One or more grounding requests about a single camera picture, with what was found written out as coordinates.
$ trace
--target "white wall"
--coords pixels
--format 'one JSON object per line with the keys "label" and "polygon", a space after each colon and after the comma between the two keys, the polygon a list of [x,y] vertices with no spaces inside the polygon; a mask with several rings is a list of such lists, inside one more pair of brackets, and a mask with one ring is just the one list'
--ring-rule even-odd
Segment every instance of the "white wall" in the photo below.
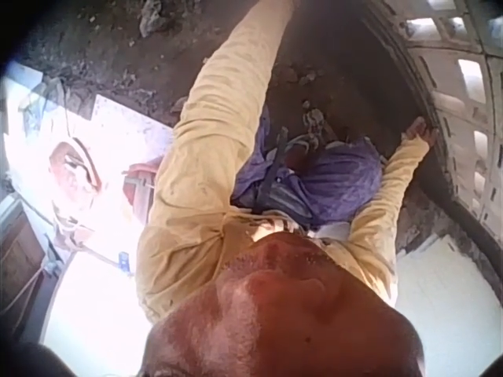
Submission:
{"label": "white wall", "polygon": [[419,332],[428,377],[477,376],[503,353],[499,301],[449,237],[400,258],[398,274],[397,309]]}

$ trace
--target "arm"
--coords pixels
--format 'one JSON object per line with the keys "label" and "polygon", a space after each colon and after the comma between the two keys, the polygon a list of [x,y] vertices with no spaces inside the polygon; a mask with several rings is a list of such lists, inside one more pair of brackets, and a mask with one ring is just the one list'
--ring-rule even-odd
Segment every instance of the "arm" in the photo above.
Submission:
{"label": "arm", "polygon": [[209,281],[238,170],[251,155],[289,0],[262,0],[203,66],[160,164],[138,245],[137,287],[157,320]]}
{"label": "arm", "polygon": [[[420,122],[425,132],[424,120]],[[417,121],[410,130],[414,127],[418,127]],[[429,150],[428,142],[420,134],[413,133],[412,139],[405,139],[389,160],[380,191],[351,224],[347,245],[362,268],[366,282],[391,305],[395,304],[397,296],[395,238],[398,214],[413,173]]]}

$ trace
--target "yellow shirt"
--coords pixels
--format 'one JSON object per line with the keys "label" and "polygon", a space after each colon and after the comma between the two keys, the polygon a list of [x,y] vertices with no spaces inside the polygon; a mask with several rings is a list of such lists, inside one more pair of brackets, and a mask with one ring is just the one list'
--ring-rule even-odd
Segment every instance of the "yellow shirt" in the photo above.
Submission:
{"label": "yellow shirt", "polygon": [[[254,216],[229,204],[238,170],[251,155],[288,1],[262,0],[201,69],[174,144],[160,165],[149,223],[138,245],[138,296],[152,322],[216,278],[261,236],[293,230],[280,215]],[[338,265],[395,304],[398,213],[426,142],[404,141],[387,164],[376,197],[351,223],[347,242],[313,240]]]}

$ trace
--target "dirt ground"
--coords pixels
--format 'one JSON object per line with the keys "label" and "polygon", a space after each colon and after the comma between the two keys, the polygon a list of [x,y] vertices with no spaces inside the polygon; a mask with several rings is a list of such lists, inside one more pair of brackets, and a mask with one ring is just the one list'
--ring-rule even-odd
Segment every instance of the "dirt ground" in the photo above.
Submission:
{"label": "dirt ground", "polygon": [[[142,38],[138,25],[143,1],[72,2],[42,21],[17,59],[48,76],[62,78],[67,106],[86,118],[100,93],[173,126],[172,104],[188,93],[204,58],[226,39],[249,3],[214,0],[211,6],[203,4],[201,9],[183,14],[169,30]],[[287,31],[267,94],[273,128],[286,126],[290,137],[305,133],[303,102],[309,101],[325,114],[337,134],[349,129],[370,136],[389,157],[399,135],[379,124],[376,109],[347,69],[313,53],[303,44],[305,39],[295,40],[297,34],[298,30]],[[413,250],[433,231],[454,236],[499,293],[501,285],[485,256],[413,185],[399,220],[397,250]]]}

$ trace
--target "long sleeve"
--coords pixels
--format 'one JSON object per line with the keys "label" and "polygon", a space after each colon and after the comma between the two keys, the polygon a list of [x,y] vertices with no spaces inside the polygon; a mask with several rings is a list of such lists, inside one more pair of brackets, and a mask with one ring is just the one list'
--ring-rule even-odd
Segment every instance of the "long sleeve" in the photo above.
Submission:
{"label": "long sleeve", "polygon": [[160,165],[138,245],[138,296],[151,320],[208,282],[222,257],[223,219],[251,155],[289,0],[262,0],[203,66]]}
{"label": "long sleeve", "polygon": [[380,191],[351,223],[345,245],[359,264],[366,283],[390,305],[395,304],[397,296],[398,214],[413,173],[428,150],[428,144],[420,137],[402,142],[384,170]]}

